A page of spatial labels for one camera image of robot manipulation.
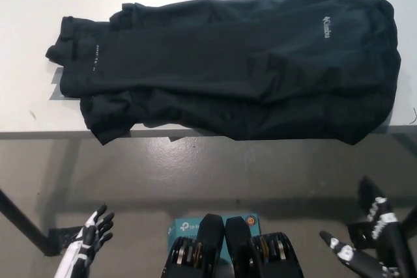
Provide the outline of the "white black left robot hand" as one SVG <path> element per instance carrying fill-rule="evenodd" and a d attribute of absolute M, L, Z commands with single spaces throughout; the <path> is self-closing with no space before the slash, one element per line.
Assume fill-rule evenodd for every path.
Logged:
<path fill-rule="evenodd" d="M 113 237 L 114 212 L 106 215 L 108 206 L 100 206 L 84 223 L 74 241 L 68 246 L 55 272 L 55 278 L 89 277 L 96 254 Z"/>

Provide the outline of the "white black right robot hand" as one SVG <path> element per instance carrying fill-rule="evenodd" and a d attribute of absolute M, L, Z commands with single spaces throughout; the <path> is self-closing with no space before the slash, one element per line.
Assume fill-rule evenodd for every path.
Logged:
<path fill-rule="evenodd" d="M 358 202 L 367 214 L 367 233 L 375 247 L 376 257 L 342 242 L 322 230 L 323 239 L 336 258 L 359 277 L 415 277 L 416 270 L 401 223 L 388 198 L 368 177 L 358 188 Z"/>

